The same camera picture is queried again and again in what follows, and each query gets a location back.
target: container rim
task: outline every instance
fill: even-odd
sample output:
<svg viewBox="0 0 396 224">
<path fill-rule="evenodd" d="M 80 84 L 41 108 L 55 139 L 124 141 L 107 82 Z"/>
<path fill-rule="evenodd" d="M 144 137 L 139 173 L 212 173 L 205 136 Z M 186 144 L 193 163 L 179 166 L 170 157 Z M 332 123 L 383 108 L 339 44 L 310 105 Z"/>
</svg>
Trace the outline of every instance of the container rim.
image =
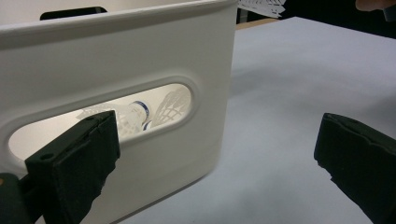
<svg viewBox="0 0 396 224">
<path fill-rule="evenodd" d="M 59 20 L 30 21 L 22 23 L 12 23 L 0 25 L 0 37 L 14 35 L 29 35 L 31 33 L 55 31 L 67 28 L 77 28 L 91 26 L 106 22 L 121 21 L 134 17 L 145 17 L 149 15 L 159 15 L 163 13 L 177 12 L 193 7 L 215 7 L 236 3 L 237 0 L 197 0 L 192 2 L 169 4 L 156 7 L 142 7 L 136 9 L 125 9 L 115 12 L 107 12 Z"/>
</svg>

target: black object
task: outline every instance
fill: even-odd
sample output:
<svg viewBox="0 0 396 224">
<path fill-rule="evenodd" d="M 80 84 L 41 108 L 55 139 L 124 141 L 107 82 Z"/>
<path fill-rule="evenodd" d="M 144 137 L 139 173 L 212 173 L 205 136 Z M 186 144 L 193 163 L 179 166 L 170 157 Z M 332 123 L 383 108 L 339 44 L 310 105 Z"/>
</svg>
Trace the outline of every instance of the black object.
<svg viewBox="0 0 396 224">
<path fill-rule="evenodd" d="M 396 223 L 396 140 L 354 119 L 324 114 L 315 159 L 374 224 Z"/>
<path fill-rule="evenodd" d="M 76 224 L 90 211 L 120 145 L 114 111 L 85 118 L 29 157 L 28 175 L 0 174 L 0 223 Z"/>
<path fill-rule="evenodd" d="M 396 38 L 396 24 L 384 20 L 382 10 L 359 11 L 356 0 L 288 0 L 280 19 L 301 17 L 373 35 Z"/>
<path fill-rule="evenodd" d="M 99 14 L 104 12 L 107 11 L 102 7 L 84 7 L 84 8 L 67 9 L 60 11 L 45 12 L 40 16 L 40 20 L 46 21 L 46 20 L 54 20 L 54 19 L 67 18 L 67 17 Z"/>
<path fill-rule="evenodd" d="M 396 21 L 396 5 L 384 9 L 386 21 Z"/>
</svg>

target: bin handle cutout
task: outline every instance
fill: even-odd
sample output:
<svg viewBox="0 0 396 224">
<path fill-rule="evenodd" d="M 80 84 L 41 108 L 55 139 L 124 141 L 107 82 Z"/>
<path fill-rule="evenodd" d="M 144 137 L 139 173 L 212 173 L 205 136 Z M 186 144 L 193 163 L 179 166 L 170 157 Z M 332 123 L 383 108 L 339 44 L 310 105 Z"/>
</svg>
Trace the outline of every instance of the bin handle cutout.
<svg viewBox="0 0 396 224">
<path fill-rule="evenodd" d="M 99 14 L 99 13 L 105 13 L 105 12 L 107 12 L 107 10 L 105 10 L 102 7 L 74 8 L 74 9 L 67 9 L 67 10 L 44 12 L 40 16 L 40 20 L 47 21 L 47 20 L 54 20 L 54 19 L 60 19 L 60 18 Z"/>
</svg>

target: white table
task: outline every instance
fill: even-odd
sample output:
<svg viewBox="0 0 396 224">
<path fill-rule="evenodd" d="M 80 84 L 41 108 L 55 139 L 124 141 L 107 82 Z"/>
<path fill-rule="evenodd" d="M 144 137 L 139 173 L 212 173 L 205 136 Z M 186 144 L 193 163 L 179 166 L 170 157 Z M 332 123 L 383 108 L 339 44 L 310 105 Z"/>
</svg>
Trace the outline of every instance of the white table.
<svg viewBox="0 0 396 224">
<path fill-rule="evenodd" d="M 396 40 L 303 19 L 237 31 L 218 167 L 121 223 L 372 223 L 313 158 L 324 112 L 396 137 Z"/>
</svg>

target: white plastic bin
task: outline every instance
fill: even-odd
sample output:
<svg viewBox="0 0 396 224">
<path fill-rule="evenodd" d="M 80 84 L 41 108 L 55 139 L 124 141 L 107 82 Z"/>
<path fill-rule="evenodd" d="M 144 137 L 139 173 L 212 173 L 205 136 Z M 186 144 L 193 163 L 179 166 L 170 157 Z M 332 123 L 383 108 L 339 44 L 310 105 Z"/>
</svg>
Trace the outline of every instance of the white plastic bin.
<svg viewBox="0 0 396 224">
<path fill-rule="evenodd" d="M 107 13 L 39 20 L 81 7 Z M 121 142 L 83 223 L 115 221 L 206 175 L 219 156 L 235 11 L 234 0 L 1 1 L 0 172 L 26 175 L 8 143 L 20 127 L 178 83 L 191 92 L 187 115 Z"/>
</svg>

